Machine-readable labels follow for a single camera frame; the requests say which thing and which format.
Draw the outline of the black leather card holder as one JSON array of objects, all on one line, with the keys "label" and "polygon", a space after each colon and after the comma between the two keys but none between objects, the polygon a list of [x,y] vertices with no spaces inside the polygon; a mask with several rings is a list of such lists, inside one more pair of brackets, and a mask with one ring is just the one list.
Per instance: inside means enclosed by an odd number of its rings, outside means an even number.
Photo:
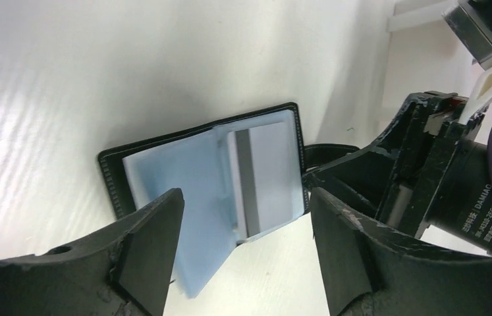
[{"label": "black leather card holder", "polygon": [[117,217],[128,215],[171,188],[184,198],[183,219],[172,278],[189,298],[196,297],[243,241],[237,217],[229,164],[230,132],[285,122],[294,142],[294,218],[307,209],[309,191],[298,106],[269,107],[195,128],[101,151],[97,156],[105,187]]}]

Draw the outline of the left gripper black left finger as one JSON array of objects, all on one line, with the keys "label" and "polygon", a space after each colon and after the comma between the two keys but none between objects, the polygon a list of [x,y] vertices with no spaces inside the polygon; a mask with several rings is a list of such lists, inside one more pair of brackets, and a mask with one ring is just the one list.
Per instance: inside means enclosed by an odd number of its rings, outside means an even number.
[{"label": "left gripper black left finger", "polygon": [[43,255],[0,260],[0,315],[162,315],[183,211],[173,188]]}]

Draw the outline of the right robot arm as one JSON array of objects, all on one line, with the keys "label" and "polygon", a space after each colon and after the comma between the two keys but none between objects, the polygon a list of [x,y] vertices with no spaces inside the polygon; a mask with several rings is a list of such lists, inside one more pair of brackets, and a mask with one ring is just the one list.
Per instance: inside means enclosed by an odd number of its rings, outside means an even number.
[{"label": "right robot arm", "polygon": [[411,237],[436,226],[492,255],[487,148],[475,141],[483,115],[459,123],[466,102],[412,93],[366,147],[307,145],[305,185]]}]

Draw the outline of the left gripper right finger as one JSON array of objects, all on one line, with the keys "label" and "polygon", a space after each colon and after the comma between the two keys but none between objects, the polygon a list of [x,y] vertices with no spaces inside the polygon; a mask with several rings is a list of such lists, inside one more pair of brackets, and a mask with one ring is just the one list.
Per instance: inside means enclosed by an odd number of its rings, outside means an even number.
[{"label": "left gripper right finger", "polygon": [[492,315],[492,257],[417,240],[322,188],[310,214],[331,315]]}]

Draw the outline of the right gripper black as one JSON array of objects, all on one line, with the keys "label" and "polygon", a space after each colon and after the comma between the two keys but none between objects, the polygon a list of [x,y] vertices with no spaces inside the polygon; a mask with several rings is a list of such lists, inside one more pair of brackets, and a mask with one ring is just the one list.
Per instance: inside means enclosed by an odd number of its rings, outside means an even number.
[{"label": "right gripper black", "polygon": [[458,121],[467,102],[456,93],[411,93],[378,137],[379,147],[307,145],[304,187],[323,188],[355,210],[420,238],[449,170],[482,123],[483,111],[470,122]]}]

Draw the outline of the silver VIP card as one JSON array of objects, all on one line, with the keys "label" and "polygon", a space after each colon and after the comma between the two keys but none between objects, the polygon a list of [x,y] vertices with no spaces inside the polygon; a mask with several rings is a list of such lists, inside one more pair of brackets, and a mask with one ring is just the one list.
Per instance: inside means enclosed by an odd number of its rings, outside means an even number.
[{"label": "silver VIP card", "polygon": [[243,241],[293,220],[294,142],[285,122],[230,132],[229,164],[236,204],[236,231]]}]

